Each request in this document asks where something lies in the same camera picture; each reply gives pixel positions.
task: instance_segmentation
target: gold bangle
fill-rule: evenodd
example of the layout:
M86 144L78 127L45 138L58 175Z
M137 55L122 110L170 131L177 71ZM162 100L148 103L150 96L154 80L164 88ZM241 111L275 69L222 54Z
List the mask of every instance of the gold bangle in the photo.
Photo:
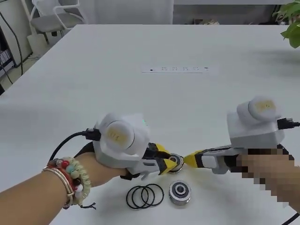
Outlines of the gold bangle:
M58 176L60 178L60 180L62 181L62 183L64 184L66 190L67 190L67 198L68 201L66 202L64 208L68 208L73 204L73 195L74 195L74 191L72 190L72 187L69 183L69 181L67 180L67 178L65 177L65 175L57 168L50 168L48 166L46 166L43 171L49 171L54 173L56 176Z

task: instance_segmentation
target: white table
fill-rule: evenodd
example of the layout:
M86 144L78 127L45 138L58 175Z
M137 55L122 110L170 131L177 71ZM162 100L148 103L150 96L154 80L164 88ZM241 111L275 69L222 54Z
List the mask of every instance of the white table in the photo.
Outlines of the white table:
M226 111L255 95L274 97L284 116L300 120L300 51L280 36L283 26L77 26L0 97L0 190L41 171L68 135L92 127L107 112L142 112L151 141L181 155L228 144ZM142 74L144 66L209 66L211 75ZM300 129L283 144L300 158ZM59 156L74 155L87 141L76 138ZM185 209L167 190L173 180L192 187ZM157 183L166 193L156 208L129 209L127 191ZM92 190L54 225L231 224L279 225L294 211L252 179L189 169L146 182L113 179Z

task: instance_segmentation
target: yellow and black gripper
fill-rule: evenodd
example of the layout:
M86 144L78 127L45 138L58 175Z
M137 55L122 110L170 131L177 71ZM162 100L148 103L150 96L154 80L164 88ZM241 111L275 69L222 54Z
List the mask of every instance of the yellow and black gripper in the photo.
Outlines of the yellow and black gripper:
M198 150L183 158L183 162L193 168L204 168L202 163L203 150Z
M169 159L170 156L170 152L161 144L149 143L143 158L155 158L159 166L159 175L163 175L177 166L177 163Z

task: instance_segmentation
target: pixelated area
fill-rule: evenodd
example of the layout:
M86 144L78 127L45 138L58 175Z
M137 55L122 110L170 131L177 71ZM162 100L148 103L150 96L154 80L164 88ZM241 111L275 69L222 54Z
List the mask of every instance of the pixelated area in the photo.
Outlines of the pixelated area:
M236 158L231 172L254 179L254 184L270 191L277 202L300 210L300 167L285 148L249 149L248 154Z

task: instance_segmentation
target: forearm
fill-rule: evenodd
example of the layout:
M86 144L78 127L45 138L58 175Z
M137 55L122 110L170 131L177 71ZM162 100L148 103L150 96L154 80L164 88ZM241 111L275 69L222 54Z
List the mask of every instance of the forearm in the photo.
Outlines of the forearm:
M279 202L289 202L300 212L300 167L288 155L241 155L238 163L248 167L247 176L263 178Z
M67 201L67 191L58 176L42 172L0 193L2 224L48 225Z

